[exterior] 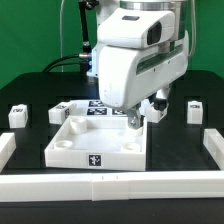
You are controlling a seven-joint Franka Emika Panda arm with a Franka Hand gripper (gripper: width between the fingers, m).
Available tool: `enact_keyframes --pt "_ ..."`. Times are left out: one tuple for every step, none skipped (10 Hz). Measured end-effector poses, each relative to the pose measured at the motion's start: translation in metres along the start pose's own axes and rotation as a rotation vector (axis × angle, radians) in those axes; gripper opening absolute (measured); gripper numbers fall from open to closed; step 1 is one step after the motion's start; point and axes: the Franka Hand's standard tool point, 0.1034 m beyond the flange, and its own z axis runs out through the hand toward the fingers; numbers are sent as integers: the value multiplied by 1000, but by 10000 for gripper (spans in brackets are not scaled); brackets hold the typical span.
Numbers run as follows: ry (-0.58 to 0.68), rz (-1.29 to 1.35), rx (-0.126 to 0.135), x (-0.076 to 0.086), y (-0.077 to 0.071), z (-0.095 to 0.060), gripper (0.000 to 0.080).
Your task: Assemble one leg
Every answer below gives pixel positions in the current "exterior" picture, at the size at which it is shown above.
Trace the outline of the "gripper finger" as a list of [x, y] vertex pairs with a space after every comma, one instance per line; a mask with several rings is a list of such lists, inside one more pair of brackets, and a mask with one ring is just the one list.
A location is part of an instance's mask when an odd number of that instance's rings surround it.
[[132, 129], [139, 129], [142, 126], [142, 117], [139, 108], [140, 105], [137, 104], [126, 112], [128, 116], [128, 126]]
[[155, 110], [163, 111], [167, 108], [167, 100], [158, 98], [157, 96], [153, 97], [153, 107]]

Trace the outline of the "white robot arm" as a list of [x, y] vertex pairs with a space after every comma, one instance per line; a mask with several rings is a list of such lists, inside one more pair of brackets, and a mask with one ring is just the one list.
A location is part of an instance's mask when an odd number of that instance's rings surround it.
[[98, 80], [99, 97], [142, 126], [141, 102], [154, 96], [166, 108], [170, 84], [185, 74], [196, 48], [195, 0], [99, 0], [97, 44], [87, 75]]

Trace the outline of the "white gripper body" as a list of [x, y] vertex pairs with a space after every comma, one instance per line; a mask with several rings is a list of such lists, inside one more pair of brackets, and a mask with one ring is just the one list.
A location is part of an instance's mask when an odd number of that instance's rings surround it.
[[105, 46], [99, 56], [99, 96], [108, 107], [128, 110], [182, 76], [188, 66], [189, 35], [175, 41], [177, 53], [154, 65], [146, 60], [158, 53], [155, 45], [143, 50]]

